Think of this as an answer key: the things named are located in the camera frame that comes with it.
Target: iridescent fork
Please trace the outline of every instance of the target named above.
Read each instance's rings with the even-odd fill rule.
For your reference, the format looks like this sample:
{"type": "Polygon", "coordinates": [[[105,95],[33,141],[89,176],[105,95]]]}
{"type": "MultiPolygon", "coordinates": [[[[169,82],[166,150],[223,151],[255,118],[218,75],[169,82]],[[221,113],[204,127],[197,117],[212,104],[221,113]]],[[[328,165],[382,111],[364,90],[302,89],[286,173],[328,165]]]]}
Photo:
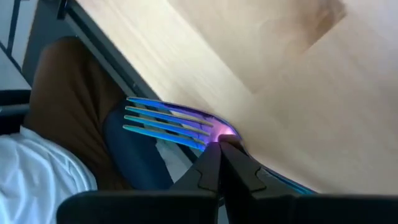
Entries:
{"type": "Polygon", "coordinates": [[[218,136],[221,134],[234,134],[238,139],[241,139],[230,124],[212,114],[186,106],[145,98],[128,97],[127,100],[154,110],[127,106],[126,110],[136,115],[125,115],[124,119],[144,124],[145,128],[125,124],[123,128],[126,130],[176,142],[201,151],[205,150],[209,142],[217,142],[218,136]]]}

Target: fork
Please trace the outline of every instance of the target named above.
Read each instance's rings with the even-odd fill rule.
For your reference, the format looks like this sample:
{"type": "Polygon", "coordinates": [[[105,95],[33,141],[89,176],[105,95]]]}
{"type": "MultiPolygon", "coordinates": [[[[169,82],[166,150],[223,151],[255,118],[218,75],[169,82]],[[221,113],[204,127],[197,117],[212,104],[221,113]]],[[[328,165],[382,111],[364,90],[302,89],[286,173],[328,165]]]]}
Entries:
{"type": "Polygon", "coordinates": [[[221,134],[233,134],[241,140],[238,132],[232,125],[204,111],[145,98],[127,97],[127,100],[131,103],[154,109],[126,106],[125,109],[127,111],[133,112],[136,115],[125,115],[124,119],[148,127],[141,128],[130,124],[123,125],[123,128],[128,131],[183,144],[201,151],[205,150],[208,143],[218,142],[218,136],[221,134]],[[171,111],[173,114],[158,110],[171,111]],[[155,120],[140,117],[139,115],[155,118],[155,120]]]}

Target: white shirt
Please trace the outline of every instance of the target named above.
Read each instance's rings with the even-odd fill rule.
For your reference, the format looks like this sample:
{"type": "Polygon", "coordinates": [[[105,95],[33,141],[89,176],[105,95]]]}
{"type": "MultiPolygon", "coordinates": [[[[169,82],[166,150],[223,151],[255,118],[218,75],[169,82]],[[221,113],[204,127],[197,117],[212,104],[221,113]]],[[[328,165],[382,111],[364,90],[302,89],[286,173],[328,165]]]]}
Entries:
{"type": "Polygon", "coordinates": [[[33,131],[0,136],[0,223],[55,223],[68,197],[96,190],[94,175],[66,149],[33,131]]]}

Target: black chair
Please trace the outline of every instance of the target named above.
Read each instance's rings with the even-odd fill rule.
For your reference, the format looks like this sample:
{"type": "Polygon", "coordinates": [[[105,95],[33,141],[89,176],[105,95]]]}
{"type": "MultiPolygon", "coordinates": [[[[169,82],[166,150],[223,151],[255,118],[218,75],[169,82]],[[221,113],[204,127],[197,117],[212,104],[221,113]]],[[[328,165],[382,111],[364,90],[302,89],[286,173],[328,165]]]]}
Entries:
{"type": "Polygon", "coordinates": [[[29,98],[30,90],[0,90],[0,135],[19,132],[29,98]]]}

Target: wooden table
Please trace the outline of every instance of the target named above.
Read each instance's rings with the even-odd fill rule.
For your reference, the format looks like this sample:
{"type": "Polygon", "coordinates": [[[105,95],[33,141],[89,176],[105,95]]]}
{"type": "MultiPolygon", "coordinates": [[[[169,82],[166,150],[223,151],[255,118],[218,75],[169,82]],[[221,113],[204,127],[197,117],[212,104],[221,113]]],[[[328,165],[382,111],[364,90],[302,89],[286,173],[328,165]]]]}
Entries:
{"type": "Polygon", "coordinates": [[[228,120],[266,167],[398,193],[397,1],[76,1],[162,100],[228,120]]]}

